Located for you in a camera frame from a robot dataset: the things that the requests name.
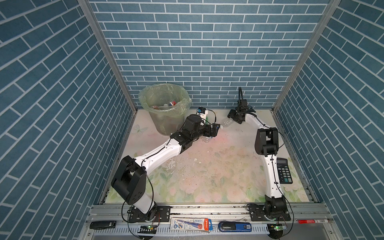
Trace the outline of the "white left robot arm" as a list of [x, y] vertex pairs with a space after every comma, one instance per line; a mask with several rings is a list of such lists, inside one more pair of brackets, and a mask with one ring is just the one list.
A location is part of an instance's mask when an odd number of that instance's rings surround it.
[[171, 134], [164, 144], [135, 158], [124, 157], [112, 178], [112, 188], [128, 205], [134, 206], [142, 214], [151, 214], [156, 209], [156, 202], [146, 194], [149, 174], [169, 159], [185, 152], [199, 138], [216, 137], [220, 126], [200, 115], [189, 115], [181, 128]]

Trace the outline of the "small blue label bottle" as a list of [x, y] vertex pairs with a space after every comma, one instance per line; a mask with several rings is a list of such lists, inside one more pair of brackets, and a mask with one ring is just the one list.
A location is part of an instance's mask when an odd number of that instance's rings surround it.
[[213, 137], [203, 137], [203, 142], [208, 143], [213, 139]]

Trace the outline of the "clear ribbed crushed bottle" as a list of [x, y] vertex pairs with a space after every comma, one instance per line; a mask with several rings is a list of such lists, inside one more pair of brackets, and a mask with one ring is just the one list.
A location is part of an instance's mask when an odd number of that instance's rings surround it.
[[227, 128], [229, 127], [234, 121], [232, 119], [226, 119], [224, 120], [222, 123], [220, 123], [221, 125], [221, 129], [224, 129], [224, 128]]

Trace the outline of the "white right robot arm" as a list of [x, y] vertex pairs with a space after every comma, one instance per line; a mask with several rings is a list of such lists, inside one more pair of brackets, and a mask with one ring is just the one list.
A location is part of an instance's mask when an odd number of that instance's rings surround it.
[[238, 88], [238, 105], [230, 110], [228, 118], [238, 124], [243, 122], [256, 129], [255, 151], [262, 156], [267, 180], [264, 215], [268, 220], [275, 220], [287, 213], [287, 201], [283, 194], [278, 175], [277, 154], [280, 148], [279, 131], [258, 118], [255, 110], [244, 99], [242, 88]]

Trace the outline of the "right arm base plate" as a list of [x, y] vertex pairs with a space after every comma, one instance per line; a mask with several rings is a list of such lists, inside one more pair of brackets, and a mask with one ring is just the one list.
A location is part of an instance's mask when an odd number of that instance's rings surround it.
[[250, 213], [251, 221], [253, 222], [262, 222], [262, 221], [290, 221], [291, 216], [288, 210], [277, 211], [277, 210], [267, 210], [265, 206], [258, 204], [247, 204], [246, 210]]

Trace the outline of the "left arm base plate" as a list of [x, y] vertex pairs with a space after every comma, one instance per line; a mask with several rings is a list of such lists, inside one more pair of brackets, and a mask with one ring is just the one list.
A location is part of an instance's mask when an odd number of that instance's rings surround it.
[[170, 206], [154, 206], [147, 214], [142, 213], [136, 207], [132, 207], [129, 213], [129, 223], [169, 222], [170, 213]]

